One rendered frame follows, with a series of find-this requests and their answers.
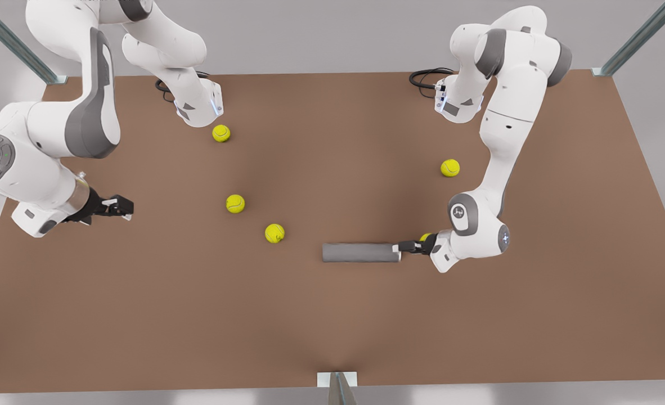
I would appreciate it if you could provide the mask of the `grey tennis tube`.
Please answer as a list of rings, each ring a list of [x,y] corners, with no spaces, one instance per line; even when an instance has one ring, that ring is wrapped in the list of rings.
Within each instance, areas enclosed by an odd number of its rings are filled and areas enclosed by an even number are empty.
[[[398,263],[402,254],[387,243],[330,243],[322,246],[325,263]]]

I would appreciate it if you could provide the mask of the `silver frame post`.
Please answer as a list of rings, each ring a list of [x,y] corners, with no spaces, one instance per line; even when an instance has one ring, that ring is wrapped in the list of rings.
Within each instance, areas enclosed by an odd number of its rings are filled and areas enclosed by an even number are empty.
[[[14,56],[23,62],[45,84],[65,84],[66,76],[60,76],[50,69],[9,27],[0,20],[0,42]]]
[[[591,69],[593,77],[612,77],[664,25],[665,0],[605,64]]]
[[[318,372],[317,387],[327,388],[327,405],[358,405],[352,387],[358,386],[358,375],[354,371]]]

